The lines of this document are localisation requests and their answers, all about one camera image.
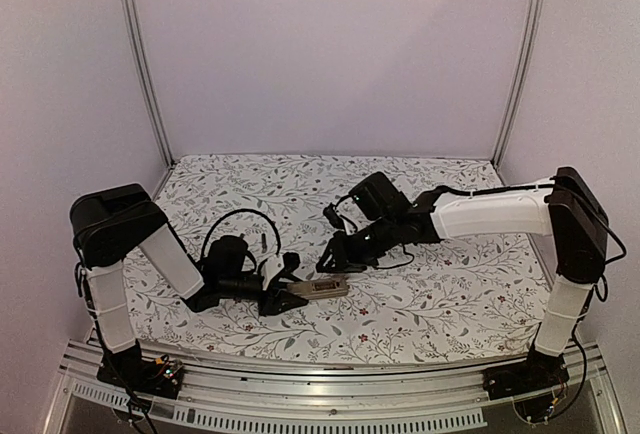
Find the beige remote control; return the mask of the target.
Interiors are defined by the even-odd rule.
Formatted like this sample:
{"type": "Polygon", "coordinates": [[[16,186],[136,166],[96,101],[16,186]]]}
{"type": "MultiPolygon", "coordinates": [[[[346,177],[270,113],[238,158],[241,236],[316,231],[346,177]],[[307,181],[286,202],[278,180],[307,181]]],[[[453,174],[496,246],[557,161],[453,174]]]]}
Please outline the beige remote control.
{"type": "Polygon", "coordinates": [[[349,285],[345,278],[291,282],[286,288],[288,292],[306,300],[339,298],[349,293],[349,285]]]}

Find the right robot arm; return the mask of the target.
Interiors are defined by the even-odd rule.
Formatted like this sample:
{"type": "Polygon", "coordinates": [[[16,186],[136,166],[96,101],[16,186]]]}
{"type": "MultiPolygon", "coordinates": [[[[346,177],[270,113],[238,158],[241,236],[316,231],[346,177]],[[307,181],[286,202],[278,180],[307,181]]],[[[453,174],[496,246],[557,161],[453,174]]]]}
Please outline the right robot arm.
{"type": "Polygon", "coordinates": [[[528,185],[463,191],[442,185],[409,200],[382,172],[348,195],[369,225],[350,232],[334,204],[323,211],[335,232],[320,256],[320,273],[359,273],[376,268],[398,246],[437,244],[471,235],[525,234],[550,237],[556,275],[541,325],[517,381],[537,390],[552,378],[570,335],[607,265],[609,221],[579,173],[562,167],[528,185]]]}

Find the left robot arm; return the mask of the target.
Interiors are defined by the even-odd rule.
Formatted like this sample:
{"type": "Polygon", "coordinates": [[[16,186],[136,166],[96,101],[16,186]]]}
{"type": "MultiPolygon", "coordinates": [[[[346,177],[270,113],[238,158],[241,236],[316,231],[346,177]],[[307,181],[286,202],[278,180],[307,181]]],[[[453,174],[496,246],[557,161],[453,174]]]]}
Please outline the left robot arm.
{"type": "Polygon", "coordinates": [[[300,257],[275,242],[275,253],[257,260],[240,235],[205,236],[193,256],[165,211],[139,184],[85,194],[71,205],[72,245],[78,284],[111,373],[128,388],[148,380],[148,366],[130,314],[126,276],[138,253],[194,313],[232,299],[256,305],[272,317],[308,305],[293,289],[300,257]]]}

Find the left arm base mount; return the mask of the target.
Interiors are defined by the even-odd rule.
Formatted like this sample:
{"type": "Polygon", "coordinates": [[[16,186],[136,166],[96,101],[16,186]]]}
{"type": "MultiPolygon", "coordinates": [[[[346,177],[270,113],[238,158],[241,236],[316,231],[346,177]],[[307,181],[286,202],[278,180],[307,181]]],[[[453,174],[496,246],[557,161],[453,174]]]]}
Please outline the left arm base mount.
{"type": "Polygon", "coordinates": [[[137,355],[126,357],[123,353],[105,356],[97,373],[99,381],[127,392],[173,400],[178,397],[183,378],[183,364],[167,355],[153,361],[137,355]]]}

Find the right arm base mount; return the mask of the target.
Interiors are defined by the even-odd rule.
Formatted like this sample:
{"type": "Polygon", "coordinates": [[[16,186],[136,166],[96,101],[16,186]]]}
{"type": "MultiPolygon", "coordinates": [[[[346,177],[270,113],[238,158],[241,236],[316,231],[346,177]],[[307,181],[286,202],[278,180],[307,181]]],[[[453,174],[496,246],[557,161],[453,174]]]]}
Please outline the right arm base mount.
{"type": "Polygon", "coordinates": [[[551,363],[521,361],[482,371],[483,389],[490,400],[514,399],[516,415],[527,424],[548,422],[566,394],[569,373],[562,360],[551,363]]]}

